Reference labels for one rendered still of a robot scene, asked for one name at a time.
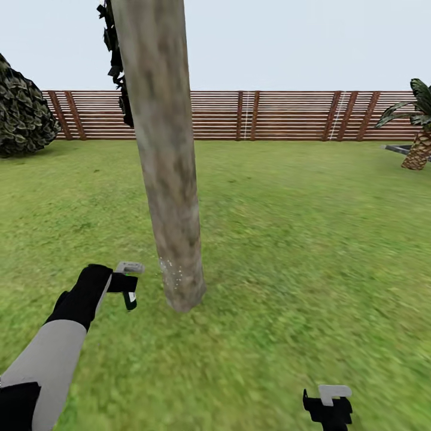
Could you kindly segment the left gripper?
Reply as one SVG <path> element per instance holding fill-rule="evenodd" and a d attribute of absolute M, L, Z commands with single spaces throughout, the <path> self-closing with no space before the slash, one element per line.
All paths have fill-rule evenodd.
<path fill-rule="evenodd" d="M 111 292 L 134 292 L 136 290 L 138 277 L 128 276 L 120 273 L 117 273 L 117 275 L 120 277 L 120 284 L 118 284 L 114 290 L 111 290 Z"/>

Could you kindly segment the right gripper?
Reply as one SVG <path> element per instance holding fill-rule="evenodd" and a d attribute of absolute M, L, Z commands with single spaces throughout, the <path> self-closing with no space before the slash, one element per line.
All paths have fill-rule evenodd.
<path fill-rule="evenodd" d="M 303 391 L 305 409 L 311 413 L 313 422 L 321 422 L 324 425 L 326 419 L 338 418 L 345 424 L 352 424 L 349 404 L 344 399 L 333 398 L 333 406 L 324 406 L 320 398 L 307 398 L 306 390 Z"/>

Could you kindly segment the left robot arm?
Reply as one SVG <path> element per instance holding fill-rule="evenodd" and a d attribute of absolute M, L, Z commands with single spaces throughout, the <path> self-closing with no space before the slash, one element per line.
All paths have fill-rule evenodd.
<path fill-rule="evenodd" d="M 0 431 L 52 431 L 69 391 L 84 339 L 107 292 L 134 292 L 139 262 L 115 272 L 86 267 L 78 283 L 58 298 L 52 315 L 0 376 Z"/>

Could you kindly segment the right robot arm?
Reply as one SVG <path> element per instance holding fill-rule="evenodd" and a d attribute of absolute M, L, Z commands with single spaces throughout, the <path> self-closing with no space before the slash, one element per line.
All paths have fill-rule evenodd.
<path fill-rule="evenodd" d="M 321 422 L 324 431 L 348 431 L 350 418 L 350 401 L 352 390 L 346 385 L 319 385 L 321 398 L 307 398 L 303 391 L 305 409 L 311 413 L 313 422 Z"/>

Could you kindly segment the pesticide atomizer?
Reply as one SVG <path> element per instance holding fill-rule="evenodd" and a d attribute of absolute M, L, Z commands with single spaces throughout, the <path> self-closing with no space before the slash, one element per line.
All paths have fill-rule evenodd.
<path fill-rule="evenodd" d="M 125 305 L 128 311 L 137 307 L 136 296 L 134 292 L 123 292 Z"/>

